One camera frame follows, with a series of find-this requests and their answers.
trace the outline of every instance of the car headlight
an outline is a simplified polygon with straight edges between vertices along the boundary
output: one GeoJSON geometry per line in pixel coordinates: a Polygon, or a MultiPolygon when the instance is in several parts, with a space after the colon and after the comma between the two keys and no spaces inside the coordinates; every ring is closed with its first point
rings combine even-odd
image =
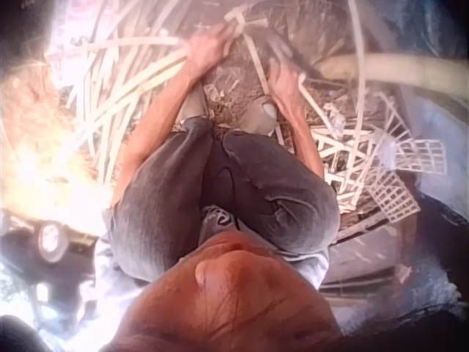
{"type": "Polygon", "coordinates": [[[46,284],[37,284],[36,297],[39,302],[47,303],[49,301],[49,289],[46,284]]]}

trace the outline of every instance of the car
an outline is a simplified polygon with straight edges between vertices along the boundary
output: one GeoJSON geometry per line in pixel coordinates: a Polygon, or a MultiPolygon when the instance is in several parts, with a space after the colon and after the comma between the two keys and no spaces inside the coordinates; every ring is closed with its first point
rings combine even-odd
{"type": "Polygon", "coordinates": [[[95,243],[74,243],[72,232],[56,221],[1,212],[0,259],[2,275],[11,281],[10,295],[26,299],[36,330],[64,341],[95,308],[95,243]]]}

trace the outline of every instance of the man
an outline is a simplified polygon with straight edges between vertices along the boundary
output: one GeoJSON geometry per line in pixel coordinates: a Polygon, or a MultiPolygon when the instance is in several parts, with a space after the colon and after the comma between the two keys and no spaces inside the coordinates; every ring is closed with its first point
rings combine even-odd
{"type": "Polygon", "coordinates": [[[189,40],[187,61],[128,142],[96,248],[100,313],[117,325],[126,312],[110,348],[152,350],[160,334],[202,343],[246,324],[246,338],[261,344],[338,334],[317,288],[339,209],[295,69],[271,62],[269,85],[296,156],[243,131],[217,141],[207,116],[186,116],[171,134],[196,83],[228,54],[234,31],[221,24],[189,40]]]}

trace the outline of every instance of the gray jeans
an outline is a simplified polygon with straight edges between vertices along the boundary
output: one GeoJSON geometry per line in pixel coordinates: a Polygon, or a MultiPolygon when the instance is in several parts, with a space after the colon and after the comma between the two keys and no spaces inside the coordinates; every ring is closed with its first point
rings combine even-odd
{"type": "Polygon", "coordinates": [[[333,189],[265,136],[214,140],[203,117],[187,119],[145,161],[113,209],[109,239],[121,269],[154,281],[196,249],[200,210],[217,205],[279,249],[324,249],[339,228],[333,189]]]}

